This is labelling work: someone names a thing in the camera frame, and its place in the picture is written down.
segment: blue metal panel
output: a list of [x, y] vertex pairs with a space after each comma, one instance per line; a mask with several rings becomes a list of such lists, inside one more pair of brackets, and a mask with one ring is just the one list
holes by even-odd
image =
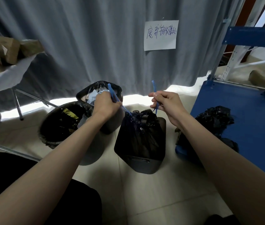
[[222, 136], [235, 141], [240, 154], [265, 172], [265, 96], [256, 89], [205, 81], [191, 115], [219, 105], [230, 108], [235, 119]]
[[229, 27], [222, 44], [265, 47], [265, 27]]

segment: handwritten sign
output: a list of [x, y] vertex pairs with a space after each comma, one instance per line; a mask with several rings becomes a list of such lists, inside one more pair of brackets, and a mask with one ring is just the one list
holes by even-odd
[[178, 20], [147, 21], [144, 28], [144, 51], [176, 48]]

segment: blue drawstring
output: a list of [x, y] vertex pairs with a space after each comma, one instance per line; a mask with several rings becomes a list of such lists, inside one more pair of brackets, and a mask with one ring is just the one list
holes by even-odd
[[[112, 86], [111, 86], [111, 84], [108, 84], [108, 89], [110, 90], [110, 94], [111, 94], [111, 96], [112, 96], [112, 101], [115, 103], [115, 102], [120, 102], [120, 100], [119, 100], [119, 98], [118, 98], [118, 96], [116, 95], [116, 93], [114, 92], [114, 90], [112, 89]], [[122, 105], [121, 106], [121, 108], [124, 110], [124, 111], [126, 111], [126, 112], [128, 112], [131, 116], [132, 116], [132, 114]]]
[[[154, 92], [157, 92], [157, 89], [156, 89], [156, 87], [155, 87], [154, 80], [152, 81], [152, 84], [153, 84], [153, 91], [154, 91]], [[156, 106], [155, 109], [154, 109], [154, 110], [155, 110], [155, 115], [157, 115], [157, 109], [158, 109], [158, 108], [159, 108], [159, 102], [157, 101], [157, 106]]]

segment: curtain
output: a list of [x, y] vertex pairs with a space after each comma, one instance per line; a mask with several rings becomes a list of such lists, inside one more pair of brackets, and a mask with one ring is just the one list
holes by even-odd
[[[0, 0], [0, 34], [38, 39], [39, 54], [16, 87], [46, 100], [75, 97], [105, 80], [123, 95], [193, 86], [214, 64], [232, 0]], [[144, 51], [145, 21], [179, 20], [176, 49]], [[20, 105], [34, 101], [19, 95]], [[0, 111], [14, 109], [11, 90]]]

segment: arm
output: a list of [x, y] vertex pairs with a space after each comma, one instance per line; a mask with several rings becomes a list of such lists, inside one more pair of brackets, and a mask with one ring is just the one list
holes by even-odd
[[221, 142], [187, 113], [178, 94], [150, 93], [196, 151], [220, 195], [242, 224], [265, 224], [265, 172]]
[[0, 224], [43, 224], [94, 136], [120, 105], [108, 92], [97, 95], [88, 121], [0, 194]]

